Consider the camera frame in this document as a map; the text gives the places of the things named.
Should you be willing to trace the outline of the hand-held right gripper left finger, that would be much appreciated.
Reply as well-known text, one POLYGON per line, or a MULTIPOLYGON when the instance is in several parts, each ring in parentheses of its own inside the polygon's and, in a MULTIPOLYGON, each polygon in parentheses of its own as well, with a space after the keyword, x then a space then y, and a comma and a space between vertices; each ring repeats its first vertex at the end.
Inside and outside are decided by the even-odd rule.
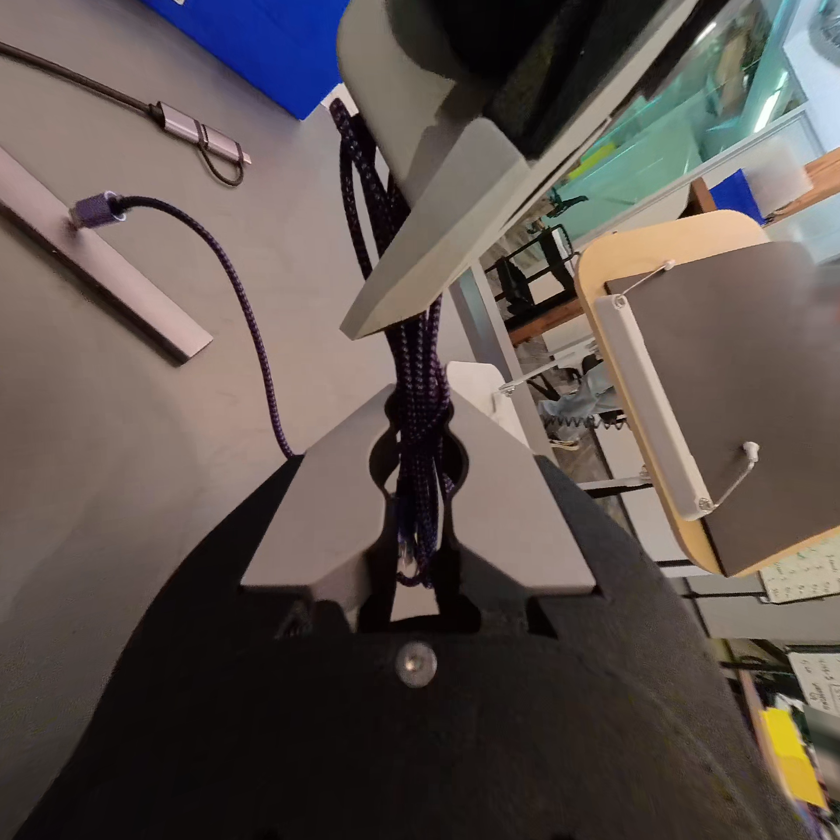
POLYGON ((382 388, 308 449, 244 573, 244 591, 332 602, 354 631, 375 610, 364 606, 375 592, 393 593, 394 391, 382 388))

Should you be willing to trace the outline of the pale paper strip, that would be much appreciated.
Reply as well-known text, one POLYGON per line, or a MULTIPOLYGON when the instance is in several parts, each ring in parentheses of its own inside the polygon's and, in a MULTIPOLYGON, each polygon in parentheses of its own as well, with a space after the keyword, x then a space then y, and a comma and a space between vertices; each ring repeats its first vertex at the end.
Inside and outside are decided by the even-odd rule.
POLYGON ((112 191, 66 206, 14 157, 1 150, 2 215, 87 282, 154 343, 180 363, 204 350, 211 334, 95 233, 122 222, 112 191))

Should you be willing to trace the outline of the wooden edged display board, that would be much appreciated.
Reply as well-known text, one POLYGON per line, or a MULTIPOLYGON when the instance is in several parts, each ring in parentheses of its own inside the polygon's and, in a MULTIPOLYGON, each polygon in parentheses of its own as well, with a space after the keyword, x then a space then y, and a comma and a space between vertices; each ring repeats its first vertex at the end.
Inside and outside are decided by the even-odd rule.
POLYGON ((741 576, 838 534, 838 292, 803 246, 740 213, 703 213, 592 240, 575 287, 688 560, 741 576), (696 521, 677 514, 593 309, 667 259, 677 266, 629 300, 713 500, 737 478, 742 443, 760 446, 752 472, 696 521))

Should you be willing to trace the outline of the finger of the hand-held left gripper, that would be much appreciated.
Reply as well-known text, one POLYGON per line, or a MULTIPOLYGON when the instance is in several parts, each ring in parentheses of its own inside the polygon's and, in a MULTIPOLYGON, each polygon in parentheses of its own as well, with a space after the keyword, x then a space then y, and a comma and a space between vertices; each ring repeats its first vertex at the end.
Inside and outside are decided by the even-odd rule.
POLYGON ((410 213, 347 312, 352 340, 426 310, 473 259, 529 168, 482 116, 491 87, 456 56, 432 2, 351 2, 344 86, 410 213))
POLYGON ((517 221, 639 95, 651 98, 727 2, 564 2, 506 80, 506 136, 531 172, 517 221))

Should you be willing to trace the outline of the small blue bin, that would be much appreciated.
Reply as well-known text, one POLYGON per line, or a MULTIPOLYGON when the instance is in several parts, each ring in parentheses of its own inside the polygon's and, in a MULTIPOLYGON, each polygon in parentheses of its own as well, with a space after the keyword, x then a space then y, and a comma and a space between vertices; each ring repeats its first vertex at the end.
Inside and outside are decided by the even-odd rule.
POLYGON ((709 187, 709 194, 718 211, 733 211, 751 218, 760 226, 766 224, 743 169, 709 187))

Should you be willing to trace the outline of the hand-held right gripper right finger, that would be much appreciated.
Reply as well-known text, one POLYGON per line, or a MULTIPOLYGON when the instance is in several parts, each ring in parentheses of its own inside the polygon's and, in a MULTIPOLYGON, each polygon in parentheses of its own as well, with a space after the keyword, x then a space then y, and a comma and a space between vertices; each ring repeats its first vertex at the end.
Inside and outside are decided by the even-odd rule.
POLYGON ((456 624, 543 624, 596 581, 538 460, 462 395, 446 456, 459 468, 441 534, 441 613, 456 624))

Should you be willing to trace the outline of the blue plastic bin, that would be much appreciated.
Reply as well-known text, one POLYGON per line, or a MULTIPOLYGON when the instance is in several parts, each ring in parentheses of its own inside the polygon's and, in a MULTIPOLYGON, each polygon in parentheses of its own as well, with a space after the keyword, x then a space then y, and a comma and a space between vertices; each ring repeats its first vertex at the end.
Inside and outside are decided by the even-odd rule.
POLYGON ((341 82, 348 1, 146 1, 164 20, 299 121, 341 82))

